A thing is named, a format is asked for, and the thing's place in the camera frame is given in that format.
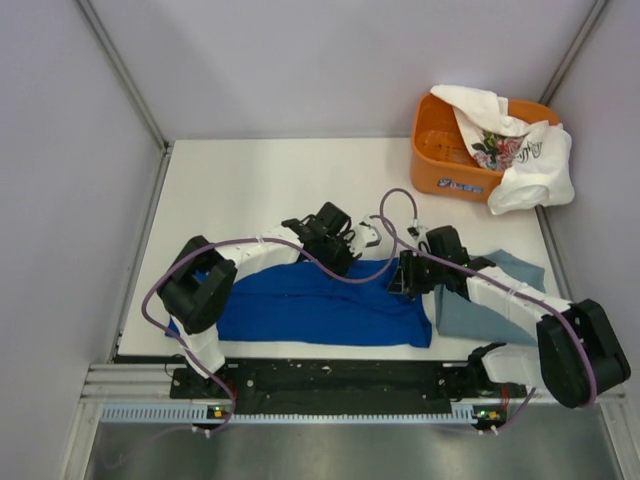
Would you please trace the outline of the blue printed t shirt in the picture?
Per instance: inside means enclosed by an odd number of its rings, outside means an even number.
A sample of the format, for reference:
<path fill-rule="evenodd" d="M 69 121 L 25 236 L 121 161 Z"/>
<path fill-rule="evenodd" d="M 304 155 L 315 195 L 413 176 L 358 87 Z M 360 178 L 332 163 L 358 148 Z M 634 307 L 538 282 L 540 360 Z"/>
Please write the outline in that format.
<path fill-rule="evenodd" d="M 390 294 L 393 261 L 380 277 L 350 284 L 310 262 L 280 265 L 235 283 L 216 327 L 238 342 L 305 342 L 427 348 L 432 325 L 422 304 Z"/>

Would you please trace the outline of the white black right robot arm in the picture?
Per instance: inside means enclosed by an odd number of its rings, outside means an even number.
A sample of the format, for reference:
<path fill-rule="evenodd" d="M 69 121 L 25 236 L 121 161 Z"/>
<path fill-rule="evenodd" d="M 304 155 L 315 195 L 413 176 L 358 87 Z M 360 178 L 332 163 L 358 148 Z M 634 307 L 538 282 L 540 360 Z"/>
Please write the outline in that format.
<path fill-rule="evenodd" d="M 405 245 L 388 289 L 432 294 L 440 335 L 487 342 L 466 372 L 474 393 L 523 384 L 577 408 L 630 378 L 624 350 L 596 301 L 554 297 L 513 277 L 504 260 L 470 256 L 452 226 L 415 223 L 408 233 L 415 243 Z"/>

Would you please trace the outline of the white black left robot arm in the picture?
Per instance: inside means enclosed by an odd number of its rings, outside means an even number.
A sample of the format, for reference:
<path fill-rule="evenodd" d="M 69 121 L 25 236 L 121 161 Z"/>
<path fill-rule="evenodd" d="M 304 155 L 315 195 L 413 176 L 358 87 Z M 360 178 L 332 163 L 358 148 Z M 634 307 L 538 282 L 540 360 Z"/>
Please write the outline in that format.
<path fill-rule="evenodd" d="M 246 243 L 214 247 L 205 237 L 191 238 L 176 262 L 180 265 L 157 289 L 183 342 L 192 384 L 205 396 L 226 387 L 224 355 L 216 327 L 232 287 L 263 270 L 314 258 L 331 273 L 344 277 L 364 251 L 379 244 L 377 228 L 357 224 L 334 204 L 303 219 L 288 219 Z"/>

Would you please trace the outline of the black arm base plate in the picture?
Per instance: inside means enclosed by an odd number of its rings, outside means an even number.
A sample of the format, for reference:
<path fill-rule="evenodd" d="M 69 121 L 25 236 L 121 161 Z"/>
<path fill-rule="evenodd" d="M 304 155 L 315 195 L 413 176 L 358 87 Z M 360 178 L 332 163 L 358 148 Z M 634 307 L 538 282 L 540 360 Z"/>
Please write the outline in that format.
<path fill-rule="evenodd" d="M 464 399 L 526 396 L 524 386 L 493 383 L 480 363 L 465 361 L 231 358 L 216 376 L 247 415 L 449 413 Z"/>

